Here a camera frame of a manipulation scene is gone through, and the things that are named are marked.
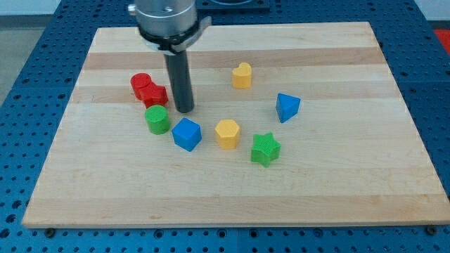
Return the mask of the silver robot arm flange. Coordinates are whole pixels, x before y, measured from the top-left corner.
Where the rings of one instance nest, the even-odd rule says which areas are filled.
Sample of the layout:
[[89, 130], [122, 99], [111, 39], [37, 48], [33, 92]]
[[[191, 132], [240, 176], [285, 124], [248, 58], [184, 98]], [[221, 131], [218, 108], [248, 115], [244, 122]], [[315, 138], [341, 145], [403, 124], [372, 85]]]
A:
[[145, 43], [169, 56], [186, 51], [212, 24], [210, 16], [199, 18], [194, 0], [134, 0], [127, 10]]

